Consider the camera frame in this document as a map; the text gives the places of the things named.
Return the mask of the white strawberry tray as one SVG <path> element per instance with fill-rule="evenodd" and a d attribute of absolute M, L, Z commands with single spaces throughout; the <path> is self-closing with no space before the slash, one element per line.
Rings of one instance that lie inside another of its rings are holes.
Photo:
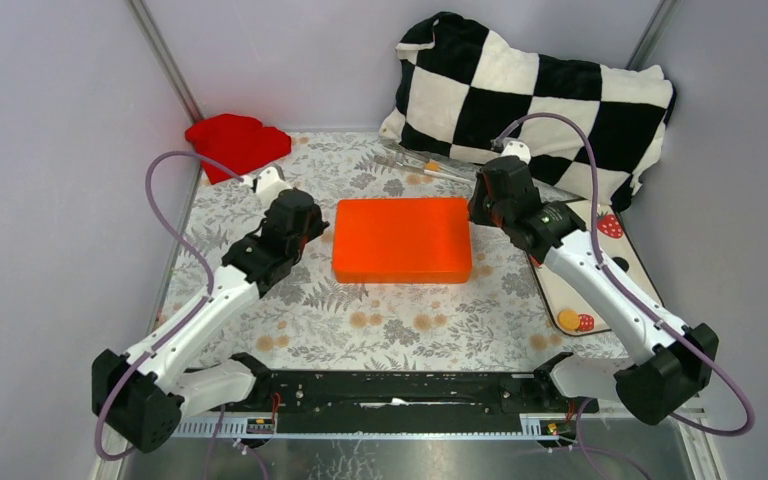
<path fill-rule="evenodd" d="M 634 249 L 630 237 L 622 226 L 619 215 L 606 205 L 597 207 L 597 219 L 592 226 L 591 202 L 588 200 L 568 200 L 568 207 L 576 213 L 589 230 L 596 231 L 600 247 L 606 257 L 623 257 L 630 268 L 624 272 L 653 300 L 661 302 L 661 297 L 647 274 L 642 261 Z M 608 324 L 596 313 L 596 311 L 561 277 L 545 268 L 531 257 L 532 267 L 538 281 L 541 294 L 550 312 L 554 325 L 564 334 L 569 336 L 584 336 L 610 330 Z M 564 309 L 576 311 L 580 317 L 580 327 L 575 332 L 562 330 L 557 323 L 557 314 Z"/>

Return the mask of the orange box lid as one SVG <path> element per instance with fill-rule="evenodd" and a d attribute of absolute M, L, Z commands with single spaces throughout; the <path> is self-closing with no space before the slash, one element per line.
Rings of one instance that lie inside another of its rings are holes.
<path fill-rule="evenodd" d="M 343 284 L 465 283 L 473 269 L 467 201 L 341 200 L 332 268 Z"/>

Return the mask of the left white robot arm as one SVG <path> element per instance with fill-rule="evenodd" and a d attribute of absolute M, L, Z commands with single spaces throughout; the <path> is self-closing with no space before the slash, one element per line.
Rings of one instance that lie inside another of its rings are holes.
<path fill-rule="evenodd" d="M 259 227 L 231 245 L 206 287 L 159 329 L 122 354 L 105 350 L 93 361 L 98 434 L 110 428 L 149 453 L 185 418 L 235 402 L 256 411 L 269 401 L 268 381 L 237 359 L 194 372 L 188 367 L 236 313 L 290 274 L 329 224 L 313 197 L 290 186 L 278 166 L 243 182 L 266 208 Z"/>

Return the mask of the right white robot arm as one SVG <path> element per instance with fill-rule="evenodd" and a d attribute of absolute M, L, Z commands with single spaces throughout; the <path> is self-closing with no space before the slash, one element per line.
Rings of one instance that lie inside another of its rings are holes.
<path fill-rule="evenodd" d="M 622 403 L 656 425 L 710 381 L 719 339 L 705 324 L 690 328 L 659 306 L 602 250 L 585 222 L 563 202 L 545 202 L 534 185 L 528 147 L 510 140 L 476 174 L 469 219 L 498 227 L 518 249 L 582 297 L 623 344 L 627 357 L 593 359 L 558 354 L 537 368 L 535 402 L 557 412 L 574 397 Z"/>

